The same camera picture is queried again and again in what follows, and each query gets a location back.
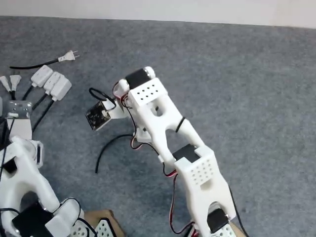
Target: white robotic arm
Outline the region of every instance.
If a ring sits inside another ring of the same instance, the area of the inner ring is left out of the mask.
[[[187,207],[200,236],[233,236],[228,223],[236,211],[215,154],[180,114],[153,69],[145,67],[121,79],[113,94],[119,106],[111,109],[109,100],[103,102],[108,121],[130,115],[135,122],[134,139],[150,143],[159,160],[176,170],[184,181]],[[167,129],[185,136],[189,144],[172,153],[167,145]]]

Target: hole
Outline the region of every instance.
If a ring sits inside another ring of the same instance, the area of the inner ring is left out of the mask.
[[[212,183],[211,180],[207,180],[206,182],[204,182],[203,184],[201,184],[201,189],[202,190],[208,190],[211,187]]]

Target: red wire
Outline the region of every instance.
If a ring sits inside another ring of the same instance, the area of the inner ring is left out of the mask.
[[[172,195],[172,202],[171,202],[171,207],[170,207],[170,213],[169,213],[169,224],[170,224],[170,228],[171,230],[179,235],[181,234],[187,227],[191,226],[192,224],[194,224],[193,221],[191,221],[190,223],[188,223],[185,227],[183,227],[180,231],[175,231],[172,225],[172,219],[173,219],[173,208],[174,208],[174,196],[175,196],[175,189],[176,189],[176,179],[177,179],[178,174],[176,174],[173,178],[173,195]]]

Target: gray carpet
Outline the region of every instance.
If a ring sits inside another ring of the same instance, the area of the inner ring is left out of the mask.
[[[92,132],[84,114],[96,103],[89,87],[110,93],[146,65],[215,151],[250,236],[316,236],[315,39],[309,29],[1,17],[0,73],[79,50],[75,62],[52,66],[73,88],[34,134],[45,145],[41,172],[61,200],[74,196],[85,210],[112,209],[128,236],[175,236],[168,225],[172,180],[150,148],[133,151],[126,139],[106,151],[94,174],[102,146],[132,126],[116,120]],[[18,97],[33,72],[21,72]],[[38,89],[30,100],[42,94]],[[171,150],[185,144],[167,134]],[[189,220],[178,187],[176,229]]]

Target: metal bracket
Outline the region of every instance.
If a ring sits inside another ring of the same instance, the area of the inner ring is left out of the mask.
[[[3,116],[7,119],[29,119],[32,113],[32,103],[28,101],[11,100],[3,105]]]

